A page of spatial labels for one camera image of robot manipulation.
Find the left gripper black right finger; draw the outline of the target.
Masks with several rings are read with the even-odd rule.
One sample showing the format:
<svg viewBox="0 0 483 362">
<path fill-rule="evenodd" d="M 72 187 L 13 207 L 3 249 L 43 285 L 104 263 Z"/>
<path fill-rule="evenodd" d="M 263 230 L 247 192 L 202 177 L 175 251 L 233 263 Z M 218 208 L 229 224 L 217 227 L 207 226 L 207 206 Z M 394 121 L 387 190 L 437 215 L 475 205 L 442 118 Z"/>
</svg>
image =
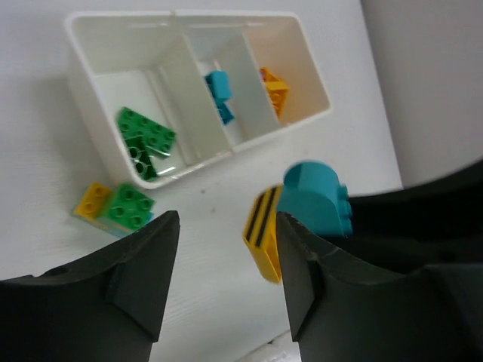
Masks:
<svg viewBox="0 0 483 362">
<path fill-rule="evenodd" d="M 304 361 L 480 361 L 482 266 L 375 266 L 286 213 L 278 256 L 293 340 Z"/>
</svg>

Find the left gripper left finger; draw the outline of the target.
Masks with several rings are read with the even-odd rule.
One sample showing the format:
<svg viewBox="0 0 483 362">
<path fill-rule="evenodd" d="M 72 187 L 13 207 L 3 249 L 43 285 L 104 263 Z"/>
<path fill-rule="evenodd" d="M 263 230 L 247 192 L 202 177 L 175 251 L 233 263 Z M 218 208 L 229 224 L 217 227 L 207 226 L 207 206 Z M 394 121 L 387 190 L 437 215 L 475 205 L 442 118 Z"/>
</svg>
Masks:
<svg viewBox="0 0 483 362">
<path fill-rule="evenodd" d="M 42 275 L 1 282 L 3 361 L 147 361 L 180 235 L 176 211 Z"/>
</svg>

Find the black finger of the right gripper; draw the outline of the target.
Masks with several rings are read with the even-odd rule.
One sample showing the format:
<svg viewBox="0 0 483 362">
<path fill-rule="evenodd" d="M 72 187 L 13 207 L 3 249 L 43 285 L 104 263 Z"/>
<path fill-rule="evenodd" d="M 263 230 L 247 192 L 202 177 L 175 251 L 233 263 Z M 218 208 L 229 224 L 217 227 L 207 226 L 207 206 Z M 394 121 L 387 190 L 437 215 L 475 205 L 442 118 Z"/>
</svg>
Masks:
<svg viewBox="0 0 483 362">
<path fill-rule="evenodd" d="M 443 278 L 482 277 L 482 162 L 406 189 L 352 196 L 351 236 L 331 238 L 352 256 L 329 265 L 336 279 L 407 275 L 429 266 Z"/>
</svg>

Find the orange lego brick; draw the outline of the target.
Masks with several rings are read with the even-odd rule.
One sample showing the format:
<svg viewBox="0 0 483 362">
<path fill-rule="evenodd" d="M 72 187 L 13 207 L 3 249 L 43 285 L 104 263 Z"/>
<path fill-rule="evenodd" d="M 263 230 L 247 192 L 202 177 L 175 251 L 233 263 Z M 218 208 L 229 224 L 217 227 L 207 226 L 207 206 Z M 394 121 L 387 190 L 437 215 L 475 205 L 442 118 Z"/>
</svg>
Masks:
<svg viewBox="0 0 483 362">
<path fill-rule="evenodd" d="M 255 198 L 242 233 L 261 276 L 273 284 L 281 283 L 276 213 L 282 189 L 281 184 L 272 186 Z"/>
</svg>

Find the green lego brick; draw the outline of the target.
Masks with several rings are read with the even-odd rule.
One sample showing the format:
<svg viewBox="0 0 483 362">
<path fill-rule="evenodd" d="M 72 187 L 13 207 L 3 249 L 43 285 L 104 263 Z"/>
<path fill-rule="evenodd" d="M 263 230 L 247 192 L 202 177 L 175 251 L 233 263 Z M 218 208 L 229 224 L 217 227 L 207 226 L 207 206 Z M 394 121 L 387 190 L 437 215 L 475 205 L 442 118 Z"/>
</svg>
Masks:
<svg viewBox="0 0 483 362">
<path fill-rule="evenodd" d="M 116 122 L 125 140 L 132 137 L 141 137 L 145 146 L 155 155 L 161 158 L 171 156 L 171 150 L 177 137 L 174 130 L 128 107 L 121 108 Z"/>
<path fill-rule="evenodd" d="M 152 181 L 158 174 L 152 164 L 142 136 L 130 137 L 125 144 L 137 174 L 145 181 Z"/>
</svg>

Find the yellow round lego piece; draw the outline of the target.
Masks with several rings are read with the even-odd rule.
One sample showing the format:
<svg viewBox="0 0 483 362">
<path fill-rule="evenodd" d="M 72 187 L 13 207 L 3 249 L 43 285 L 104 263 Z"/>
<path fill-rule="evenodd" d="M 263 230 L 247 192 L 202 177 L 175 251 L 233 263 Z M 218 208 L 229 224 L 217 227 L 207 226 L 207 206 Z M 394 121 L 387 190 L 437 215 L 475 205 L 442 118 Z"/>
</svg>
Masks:
<svg viewBox="0 0 483 362">
<path fill-rule="evenodd" d="M 260 68 L 260 75 L 265 84 L 265 89 L 269 95 L 272 107 L 276 115 L 280 118 L 284 111 L 290 88 L 282 78 L 274 75 L 267 67 Z"/>
</svg>

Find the blue long lego brick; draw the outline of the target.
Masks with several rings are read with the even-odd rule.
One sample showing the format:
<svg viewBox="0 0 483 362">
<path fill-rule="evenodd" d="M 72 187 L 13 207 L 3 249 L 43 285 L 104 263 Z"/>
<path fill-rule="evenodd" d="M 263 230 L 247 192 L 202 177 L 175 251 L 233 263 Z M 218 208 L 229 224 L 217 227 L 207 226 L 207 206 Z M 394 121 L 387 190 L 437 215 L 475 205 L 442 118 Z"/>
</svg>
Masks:
<svg viewBox="0 0 483 362">
<path fill-rule="evenodd" d="M 227 105 L 225 100 L 215 98 L 214 101 L 215 101 L 215 105 L 217 107 L 219 116 L 221 118 L 221 121 L 224 124 L 228 124 L 229 122 L 235 119 L 234 114 L 232 113 L 230 107 Z"/>
</svg>

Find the blue small lego brick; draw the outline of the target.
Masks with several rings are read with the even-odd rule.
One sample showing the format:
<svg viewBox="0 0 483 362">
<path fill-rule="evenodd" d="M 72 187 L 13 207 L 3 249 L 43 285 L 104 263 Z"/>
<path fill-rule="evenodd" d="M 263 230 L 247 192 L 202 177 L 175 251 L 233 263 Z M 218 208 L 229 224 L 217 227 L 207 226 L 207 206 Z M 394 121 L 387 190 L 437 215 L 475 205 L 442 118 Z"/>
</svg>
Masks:
<svg viewBox="0 0 483 362">
<path fill-rule="evenodd" d="M 226 72 L 215 70 L 205 76 L 205 81 L 215 100 L 224 102 L 232 97 L 229 76 Z"/>
</svg>

